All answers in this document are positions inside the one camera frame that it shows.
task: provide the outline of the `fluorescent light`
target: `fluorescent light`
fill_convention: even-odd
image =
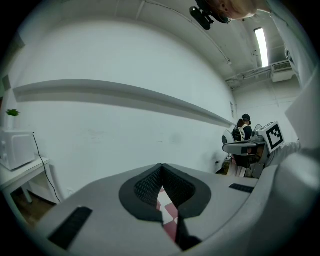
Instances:
[[[268,50],[267,50],[267,43],[266,43],[264,29],[258,28],[254,32],[259,43],[262,67],[263,68],[268,67],[269,66]]]

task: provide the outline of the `microwave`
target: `microwave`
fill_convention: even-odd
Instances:
[[[13,170],[35,160],[32,131],[0,129],[0,164]]]

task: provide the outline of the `wooden floor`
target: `wooden floor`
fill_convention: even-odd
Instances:
[[[31,227],[34,227],[55,206],[54,203],[41,199],[32,193],[30,193],[32,203],[28,203],[22,189],[17,189],[11,196],[22,216]]]

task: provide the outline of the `white wall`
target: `white wall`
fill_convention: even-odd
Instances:
[[[283,82],[272,83],[268,80],[236,89],[233,95],[237,104],[238,118],[248,114],[251,117],[252,129],[258,124],[264,126],[278,121],[285,142],[295,142],[298,138],[285,111],[300,92],[296,76]]]
[[[93,18],[61,24],[19,77],[14,87],[59,79],[123,83],[234,121],[232,92],[208,62],[143,23]],[[226,157],[221,136],[228,125],[163,102],[89,88],[33,91],[18,101],[19,127],[34,131],[41,154],[51,159],[61,199],[69,188],[156,163],[214,173]]]
[[[179,38],[142,22],[92,17],[61,23],[37,47],[16,86],[63,79],[144,88],[234,121],[232,92],[212,66]]]

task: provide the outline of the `ceiling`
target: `ceiling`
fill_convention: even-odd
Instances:
[[[269,63],[284,61],[285,47],[270,15],[259,12],[255,17],[215,22],[206,31],[190,15],[195,0],[60,0],[61,19],[83,15],[108,15],[138,20],[174,34],[191,45],[228,80],[236,75],[261,68],[258,41],[254,29],[263,28]]]

